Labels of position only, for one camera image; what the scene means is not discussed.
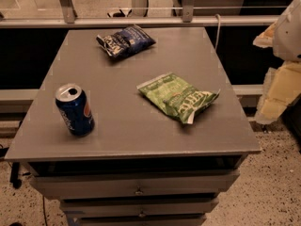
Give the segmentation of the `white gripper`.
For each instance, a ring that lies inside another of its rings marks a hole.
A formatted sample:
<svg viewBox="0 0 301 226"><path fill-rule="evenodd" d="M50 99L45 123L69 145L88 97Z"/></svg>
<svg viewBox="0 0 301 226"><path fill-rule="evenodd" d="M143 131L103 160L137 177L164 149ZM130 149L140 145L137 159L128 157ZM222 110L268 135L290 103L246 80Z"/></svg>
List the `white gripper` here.
<svg viewBox="0 0 301 226"><path fill-rule="evenodd" d="M293 0L253 44L260 48L273 46L276 57L290 60L278 69L269 68L264 77L255 122L266 125L276 121L301 94L301 0Z"/></svg>

